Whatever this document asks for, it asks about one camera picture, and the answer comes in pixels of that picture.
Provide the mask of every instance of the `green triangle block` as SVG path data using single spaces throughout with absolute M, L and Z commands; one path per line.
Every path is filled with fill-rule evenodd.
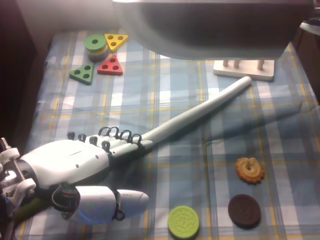
M 91 85 L 94 75 L 94 64 L 90 63 L 69 72 L 69 77 L 83 84 Z

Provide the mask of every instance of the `plaid tablecloth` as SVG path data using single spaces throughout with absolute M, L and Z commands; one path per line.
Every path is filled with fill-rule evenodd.
M 65 139 L 68 131 L 92 135 L 103 126 L 144 134 L 237 80 L 213 75 L 214 61 L 170 59 L 130 39 L 116 53 L 123 76 L 95 71 L 87 86 L 68 72 L 90 62 L 84 47 L 89 34 L 54 37 L 29 150 Z M 22 240 L 166 240 L 172 238 L 170 210 L 185 205 L 199 216 L 199 240 L 319 240 L 319 132 L 319 106 L 289 45 L 276 61 L 274 81 L 254 81 L 184 135 L 105 176 L 103 185 L 147 193 L 145 214 L 85 226 L 64 221 L 50 208 L 20 225 L 15 235 Z M 263 164 L 261 184 L 239 180 L 235 162 L 241 157 Z M 258 201 L 257 228 L 243 230 L 231 222 L 228 203 L 237 194 Z

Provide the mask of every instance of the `red triangle block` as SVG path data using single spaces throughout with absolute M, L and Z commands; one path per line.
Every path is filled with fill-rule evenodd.
M 107 61 L 97 68 L 98 74 L 117 75 L 124 74 L 116 55 L 110 57 Z

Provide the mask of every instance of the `wooden peg board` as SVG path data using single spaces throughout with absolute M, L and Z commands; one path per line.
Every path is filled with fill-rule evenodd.
M 275 72 L 275 61 L 265 60 L 262 70 L 258 70 L 257 60 L 241 60 L 239 68 L 234 67 L 234 61 L 230 60 L 228 66 L 223 65 L 223 60 L 214 61 L 213 74 L 243 78 L 251 77 L 253 80 L 272 81 Z

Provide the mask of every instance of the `yellow triangle block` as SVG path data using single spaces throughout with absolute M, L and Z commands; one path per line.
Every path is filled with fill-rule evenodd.
M 128 35 L 105 34 L 104 36 L 112 53 L 128 41 Z

